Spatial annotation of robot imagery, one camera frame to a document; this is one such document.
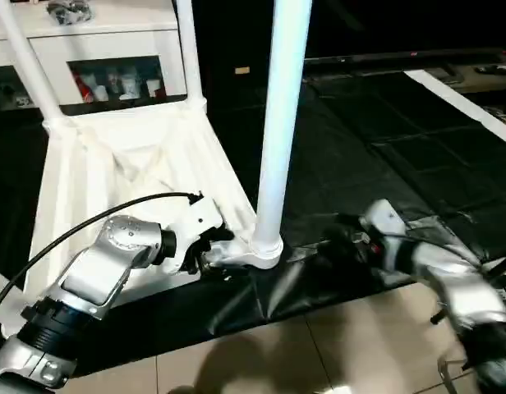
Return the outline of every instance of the white shelf unit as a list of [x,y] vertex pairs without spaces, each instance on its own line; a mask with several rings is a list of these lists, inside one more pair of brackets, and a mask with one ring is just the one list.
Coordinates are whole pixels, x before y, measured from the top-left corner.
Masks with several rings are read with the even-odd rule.
[[[186,94],[171,0],[91,0],[93,19],[71,26],[59,26],[46,6],[23,2],[12,9],[60,104],[83,103],[68,62],[123,57],[157,56],[167,94]],[[0,66],[13,64],[0,21]]]

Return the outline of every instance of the tile floor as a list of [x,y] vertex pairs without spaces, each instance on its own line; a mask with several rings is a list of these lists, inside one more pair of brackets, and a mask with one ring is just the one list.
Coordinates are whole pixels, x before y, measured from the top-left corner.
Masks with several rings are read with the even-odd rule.
[[[321,309],[71,380],[62,394],[447,394],[436,360],[462,358],[422,285]],[[451,370],[459,394],[471,375]]]

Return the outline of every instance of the black mat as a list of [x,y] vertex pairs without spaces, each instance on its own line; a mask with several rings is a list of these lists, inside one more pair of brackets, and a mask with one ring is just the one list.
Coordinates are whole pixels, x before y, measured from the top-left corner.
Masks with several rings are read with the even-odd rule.
[[483,261],[506,255],[506,143],[403,74],[313,82]]
[[[231,97],[222,101],[227,107],[214,108],[209,119],[255,204],[265,89]],[[30,129],[40,130],[38,118],[33,118]],[[464,131],[470,132],[463,145],[472,145],[470,135],[474,135],[485,155],[459,150],[459,133]],[[492,155],[506,163],[505,145],[404,75],[305,84],[284,207],[286,251],[321,240],[334,213],[363,213],[374,200],[386,198],[408,220],[440,215],[481,257],[503,254],[506,176],[495,170],[497,162],[484,160]],[[26,171],[25,162],[11,164]],[[481,177],[475,178],[476,172]],[[32,190],[25,194],[30,204],[35,197]],[[0,198],[13,201],[5,194]],[[9,207],[2,215],[10,216],[12,223],[14,211]],[[20,224],[12,224],[9,235],[1,238],[3,250],[12,248],[6,242],[19,233],[21,224],[32,226],[33,216],[17,220]],[[17,256],[10,264],[24,262]],[[227,281],[222,276],[206,277],[114,309],[84,346],[78,373],[161,354],[405,282],[385,285],[349,257],[331,255],[291,263],[286,256],[267,272],[247,269],[228,274]]]

